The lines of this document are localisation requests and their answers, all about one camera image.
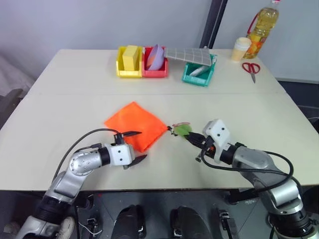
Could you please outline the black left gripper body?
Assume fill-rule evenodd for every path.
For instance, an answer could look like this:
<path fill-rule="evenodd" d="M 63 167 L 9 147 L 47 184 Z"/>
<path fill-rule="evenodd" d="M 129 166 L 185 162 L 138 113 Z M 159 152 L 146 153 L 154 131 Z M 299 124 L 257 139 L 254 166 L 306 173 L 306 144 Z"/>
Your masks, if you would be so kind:
<path fill-rule="evenodd" d="M 120 134 L 120 133 L 114 135 L 114 138 L 115 138 L 115 145 L 127 144 L 124 141 L 124 136 L 122 134 Z M 124 165 L 123 168 L 124 169 L 128 169 L 129 165 Z"/>

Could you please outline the grey tiled mat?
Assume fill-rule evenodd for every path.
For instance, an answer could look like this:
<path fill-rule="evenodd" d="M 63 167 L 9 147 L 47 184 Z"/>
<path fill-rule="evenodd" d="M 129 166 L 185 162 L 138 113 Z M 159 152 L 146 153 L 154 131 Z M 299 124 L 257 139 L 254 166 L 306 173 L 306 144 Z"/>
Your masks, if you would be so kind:
<path fill-rule="evenodd" d="M 198 65 L 211 66 L 212 60 L 207 48 L 166 48 L 164 56 L 168 59 L 180 60 Z"/>

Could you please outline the dark upright post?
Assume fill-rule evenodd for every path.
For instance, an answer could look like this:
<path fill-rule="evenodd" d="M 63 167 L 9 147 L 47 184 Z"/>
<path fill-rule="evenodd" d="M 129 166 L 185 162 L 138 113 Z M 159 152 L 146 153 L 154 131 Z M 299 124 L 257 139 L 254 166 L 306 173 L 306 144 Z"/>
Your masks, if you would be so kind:
<path fill-rule="evenodd" d="M 228 0 L 211 0 L 200 48 L 212 49 Z"/>

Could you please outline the paper cup with lid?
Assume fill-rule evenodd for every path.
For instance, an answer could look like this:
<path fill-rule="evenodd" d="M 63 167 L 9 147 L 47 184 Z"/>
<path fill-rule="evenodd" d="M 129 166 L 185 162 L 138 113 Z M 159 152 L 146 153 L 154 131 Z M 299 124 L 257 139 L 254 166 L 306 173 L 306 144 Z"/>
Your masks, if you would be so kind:
<path fill-rule="evenodd" d="M 251 44 L 251 40 L 247 37 L 237 38 L 232 51 L 231 60 L 236 62 L 240 61 L 247 52 L 247 50 L 250 48 Z"/>

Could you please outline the purple bowl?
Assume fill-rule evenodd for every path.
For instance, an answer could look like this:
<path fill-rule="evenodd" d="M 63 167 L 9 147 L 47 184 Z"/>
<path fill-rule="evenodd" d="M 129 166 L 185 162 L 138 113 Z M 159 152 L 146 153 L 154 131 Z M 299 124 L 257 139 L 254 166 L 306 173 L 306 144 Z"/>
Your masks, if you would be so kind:
<path fill-rule="evenodd" d="M 156 44 L 147 58 L 146 69 L 149 71 L 159 70 L 164 63 L 164 49 Z"/>

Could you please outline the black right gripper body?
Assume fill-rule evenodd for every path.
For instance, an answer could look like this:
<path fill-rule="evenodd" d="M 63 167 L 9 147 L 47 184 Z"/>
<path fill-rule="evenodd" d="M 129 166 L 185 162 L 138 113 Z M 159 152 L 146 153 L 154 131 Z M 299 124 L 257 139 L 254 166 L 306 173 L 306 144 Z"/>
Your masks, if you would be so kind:
<path fill-rule="evenodd" d="M 198 147 L 203 151 L 205 156 L 214 159 L 216 149 L 212 137 L 204 137 L 203 135 L 200 136 L 198 140 Z"/>

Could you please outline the green fluffy scrunchie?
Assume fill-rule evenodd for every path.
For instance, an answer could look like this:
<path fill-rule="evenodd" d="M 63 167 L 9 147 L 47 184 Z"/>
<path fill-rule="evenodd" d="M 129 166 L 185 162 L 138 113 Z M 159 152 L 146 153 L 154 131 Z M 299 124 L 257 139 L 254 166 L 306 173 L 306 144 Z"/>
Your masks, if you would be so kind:
<path fill-rule="evenodd" d="M 192 132 L 190 124 L 179 123 L 173 125 L 173 133 L 178 136 L 186 136 L 189 135 L 190 132 Z"/>

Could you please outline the yellow sponge block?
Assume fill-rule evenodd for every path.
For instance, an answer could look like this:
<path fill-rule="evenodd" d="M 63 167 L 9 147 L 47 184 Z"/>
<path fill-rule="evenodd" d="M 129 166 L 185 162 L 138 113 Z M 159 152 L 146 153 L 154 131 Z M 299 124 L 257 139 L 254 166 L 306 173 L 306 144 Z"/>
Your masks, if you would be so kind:
<path fill-rule="evenodd" d="M 124 70 L 135 71 L 137 69 L 137 60 L 139 55 L 138 46 L 128 45 L 122 55 Z"/>

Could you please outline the white wheel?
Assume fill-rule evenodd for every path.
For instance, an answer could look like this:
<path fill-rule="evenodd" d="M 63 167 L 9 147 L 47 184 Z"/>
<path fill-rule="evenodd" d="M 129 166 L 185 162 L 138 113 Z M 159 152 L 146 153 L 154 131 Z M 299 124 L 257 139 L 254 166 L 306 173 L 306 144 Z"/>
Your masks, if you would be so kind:
<path fill-rule="evenodd" d="M 66 217 L 61 223 L 61 227 L 56 239 L 70 239 L 75 228 L 75 220 L 73 217 Z"/>

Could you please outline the white tube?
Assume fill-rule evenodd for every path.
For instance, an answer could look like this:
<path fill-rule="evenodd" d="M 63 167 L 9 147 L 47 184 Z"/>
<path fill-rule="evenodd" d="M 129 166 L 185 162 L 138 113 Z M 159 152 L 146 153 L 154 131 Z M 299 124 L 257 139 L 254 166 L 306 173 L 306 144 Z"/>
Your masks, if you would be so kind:
<path fill-rule="evenodd" d="M 202 73 L 206 72 L 207 70 L 209 70 L 210 68 L 208 66 L 201 66 L 195 70 L 193 70 L 189 75 L 192 77 L 197 77 L 199 75 L 201 75 Z"/>

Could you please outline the cooking oil bottle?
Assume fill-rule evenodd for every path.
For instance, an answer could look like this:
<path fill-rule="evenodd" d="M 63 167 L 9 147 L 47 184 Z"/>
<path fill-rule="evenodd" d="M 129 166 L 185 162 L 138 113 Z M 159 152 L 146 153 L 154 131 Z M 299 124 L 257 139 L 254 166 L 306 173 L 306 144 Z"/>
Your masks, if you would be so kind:
<path fill-rule="evenodd" d="M 278 5 L 281 0 L 271 0 L 269 6 L 262 8 L 252 20 L 247 38 L 251 40 L 251 46 L 244 55 L 245 59 L 255 58 L 264 45 L 270 31 L 275 27 L 279 17 Z"/>

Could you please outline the red handled scissors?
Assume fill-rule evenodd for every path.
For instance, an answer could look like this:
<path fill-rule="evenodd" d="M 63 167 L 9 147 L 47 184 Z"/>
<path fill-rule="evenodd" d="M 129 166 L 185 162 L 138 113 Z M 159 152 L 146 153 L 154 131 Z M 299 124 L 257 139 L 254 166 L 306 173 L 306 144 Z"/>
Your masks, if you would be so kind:
<path fill-rule="evenodd" d="M 242 63 L 242 68 L 245 70 L 247 73 L 251 75 L 252 81 L 255 84 L 256 83 L 256 74 L 260 72 L 260 66 L 256 63 L 250 63 L 250 62 L 243 62 Z"/>

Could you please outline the dark rounded shape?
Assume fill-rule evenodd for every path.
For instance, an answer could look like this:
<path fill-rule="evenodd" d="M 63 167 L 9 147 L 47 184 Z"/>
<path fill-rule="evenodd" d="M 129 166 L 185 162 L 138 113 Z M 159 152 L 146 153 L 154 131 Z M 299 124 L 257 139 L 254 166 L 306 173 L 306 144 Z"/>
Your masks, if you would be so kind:
<path fill-rule="evenodd" d="M 143 208 L 140 205 L 130 205 L 117 216 L 111 239 L 145 239 L 146 234 Z"/>
<path fill-rule="evenodd" d="M 170 228 L 172 239 L 213 239 L 202 217 L 189 207 L 171 210 Z"/>

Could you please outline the orange cloth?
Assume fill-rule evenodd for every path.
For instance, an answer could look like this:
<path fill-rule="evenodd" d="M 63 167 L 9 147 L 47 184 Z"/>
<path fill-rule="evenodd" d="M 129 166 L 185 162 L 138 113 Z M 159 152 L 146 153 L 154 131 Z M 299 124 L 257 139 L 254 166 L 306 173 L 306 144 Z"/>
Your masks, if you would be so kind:
<path fill-rule="evenodd" d="M 140 134 L 125 136 L 124 139 L 140 153 L 146 152 L 167 131 L 167 126 L 158 117 L 136 102 L 120 109 L 104 125 L 119 132 L 139 131 Z"/>

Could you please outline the teal plastic bin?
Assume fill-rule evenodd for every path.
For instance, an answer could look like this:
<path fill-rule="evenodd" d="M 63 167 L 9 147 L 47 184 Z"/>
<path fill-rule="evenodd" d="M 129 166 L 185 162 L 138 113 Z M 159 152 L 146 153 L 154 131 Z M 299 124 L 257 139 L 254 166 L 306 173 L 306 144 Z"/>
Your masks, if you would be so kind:
<path fill-rule="evenodd" d="M 186 63 L 185 68 L 184 68 L 184 73 L 182 76 L 182 81 L 185 83 L 189 83 L 189 84 L 193 84 L 193 85 L 197 85 L 197 86 L 207 87 L 209 85 L 212 77 L 213 77 L 215 64 L 217 62 L 217 55 L 211 54 L 210 57 L 212 60 L 212 65 L 208 66 L 210 69 L 197 77 L 192 77 L 189 74 L 193 70 L 195 70 L 203 65 L 198 65 L 198 64 L 194 64 L 194 63 Z"/>

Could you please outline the red plastic bin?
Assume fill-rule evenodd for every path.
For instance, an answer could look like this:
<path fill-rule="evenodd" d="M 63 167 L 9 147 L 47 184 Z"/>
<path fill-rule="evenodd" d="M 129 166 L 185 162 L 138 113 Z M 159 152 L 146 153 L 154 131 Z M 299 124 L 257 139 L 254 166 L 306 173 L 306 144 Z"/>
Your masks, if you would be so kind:
<path fill-rule="evenodd" d="M 147 58 L 152 50 L 151 46 L 144 46 L 143 47 L 143 56 L 142 56 L 142 76 L 144 78 L 165 78 L 168 76 L 168 59 L 164 58 L 163 65 L 159 70 L 150 71 L 147 70 Z"/>

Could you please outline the yellow plastic bin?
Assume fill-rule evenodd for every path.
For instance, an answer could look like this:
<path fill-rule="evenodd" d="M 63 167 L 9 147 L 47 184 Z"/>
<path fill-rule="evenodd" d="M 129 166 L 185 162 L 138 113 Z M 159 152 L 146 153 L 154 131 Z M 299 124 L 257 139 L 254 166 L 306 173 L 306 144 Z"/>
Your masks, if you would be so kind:
<path fill-rule="evenodd" d="M 143 66 L 143 48 L 141 46 L 137 47 L 137 57 L 134 61 L 134 70 L 125 70 L 123 53 L 126 50 L 126 46 L 120 46 L 118 48 L 117 58 L 116 58 L 116 74 L 118 77 L 122 78 L 141 78 L 142 77 L 142 66 Z"/>

